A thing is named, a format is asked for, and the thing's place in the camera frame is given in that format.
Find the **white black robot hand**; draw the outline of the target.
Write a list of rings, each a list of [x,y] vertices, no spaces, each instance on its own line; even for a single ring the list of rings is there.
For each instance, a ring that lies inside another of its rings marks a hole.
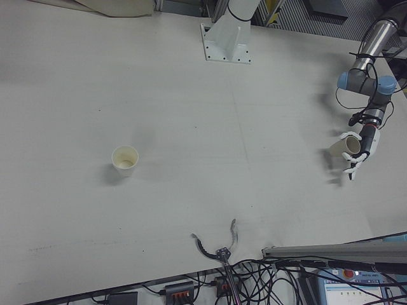
[[[341,153],[342,157],[350,165],[343,172],[348,175],[349,180],[353,181],[361,165],[376,152],[380,140],[380,130],[373,124],[366,124],[359,133],[344,132],[339,136],[339,139],[344,140],[348,137],[355,137],[361,145],[361,149],[357,154],[350,154],[345,151]]]

